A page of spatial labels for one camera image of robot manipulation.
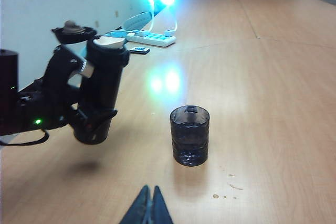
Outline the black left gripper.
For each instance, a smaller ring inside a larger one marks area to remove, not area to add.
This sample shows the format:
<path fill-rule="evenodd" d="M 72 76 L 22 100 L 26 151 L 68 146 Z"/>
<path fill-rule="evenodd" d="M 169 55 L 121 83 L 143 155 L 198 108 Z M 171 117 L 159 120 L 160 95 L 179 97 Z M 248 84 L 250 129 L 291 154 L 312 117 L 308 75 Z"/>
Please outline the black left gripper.
<path fill-rule="evenodd" d="M 64 105 L 72 105 L 79 100 L 79 87 L 68 84 L 68 80 L 77 74 L 90 78 L 93 71 L 94 66 L 84 57 L 65 45 L 57 46 L 44 74 L 44 88 L 43 78 L 39 78 L 18 93 L 19 130 L 51 130 L 65 126 Z M 108 129 L 117 112 L 109 108 L 71 110 L 70 125 L 80 130 Z"/>

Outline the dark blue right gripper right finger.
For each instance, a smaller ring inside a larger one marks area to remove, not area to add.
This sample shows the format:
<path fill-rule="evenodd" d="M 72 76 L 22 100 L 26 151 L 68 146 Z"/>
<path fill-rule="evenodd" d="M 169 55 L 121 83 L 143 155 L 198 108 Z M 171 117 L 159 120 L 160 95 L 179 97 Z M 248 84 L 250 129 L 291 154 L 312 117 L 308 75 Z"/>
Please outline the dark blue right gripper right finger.
<path fill-rule="evenodd" d="M 151 220 L 152 223 L 155 224 L 173 224 L 173 220 L 170 216 L 159 186 L 154 187 Z"/>

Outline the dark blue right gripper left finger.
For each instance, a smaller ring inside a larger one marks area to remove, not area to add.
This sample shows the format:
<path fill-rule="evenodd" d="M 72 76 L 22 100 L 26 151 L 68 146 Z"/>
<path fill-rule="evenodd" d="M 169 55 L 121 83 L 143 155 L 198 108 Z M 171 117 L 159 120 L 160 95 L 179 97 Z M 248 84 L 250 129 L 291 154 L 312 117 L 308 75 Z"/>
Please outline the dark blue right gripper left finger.
<path fill-rule="evenodd" d="M 151 198 L 150 189 L 145 185 L 136 196 L 130 208 L 126 211 L 119 224 L 150 223 Z"/>

